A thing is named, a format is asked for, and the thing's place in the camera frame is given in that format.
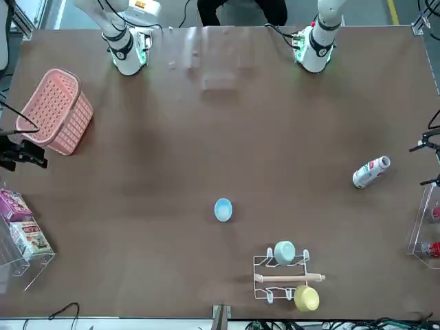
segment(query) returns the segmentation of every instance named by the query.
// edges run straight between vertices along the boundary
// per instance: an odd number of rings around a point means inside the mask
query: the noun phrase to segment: person
[[[198,0],[201,22],[203,26],[220,25],[215,11],[227,0]],[[285,0],[255,0],[262,9],[268,23],[283,26],[287,21],[287,8]]]

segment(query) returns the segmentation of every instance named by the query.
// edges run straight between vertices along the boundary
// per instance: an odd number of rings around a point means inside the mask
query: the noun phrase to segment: small blue bowl
[[[229,199],[220,198],[214,206],[214,213],[215,217],[221,222],[231,219],[232,204]]]

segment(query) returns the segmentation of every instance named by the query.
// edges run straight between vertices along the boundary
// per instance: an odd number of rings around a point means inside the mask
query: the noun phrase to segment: wooden rolling pin
[[[263,276],[255,274],[254,280],[258,283],[266,282],[298,282],[298,281],[323,281],[325,280],[325,275],[321,274],[306,274],[297,276]]]

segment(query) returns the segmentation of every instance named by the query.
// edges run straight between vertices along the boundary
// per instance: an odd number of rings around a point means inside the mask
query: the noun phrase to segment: acrylic display stand
[[[440,188],[426,186],[417,213],[407,254],[415,256],[429,268],[440,269],[440,258],[429,256],[422,252],[422,244],[440,242]]]
[[[29,289],[55,255],[51,248],[50,252],[34,254],[25,260],[12,240],[8,223],[0,214],[0,294],[13,289]]]

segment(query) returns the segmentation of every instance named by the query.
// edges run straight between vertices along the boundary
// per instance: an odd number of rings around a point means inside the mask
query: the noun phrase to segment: pink plastic basket
[[[52,69],[44,75],[22,111],[40,131],[23,135],[40,146],[71,155],[93,113],[81,91],[78,77],[61,69]],[[27,130],[34,127],[24,118],[18,117],[16,128]]]

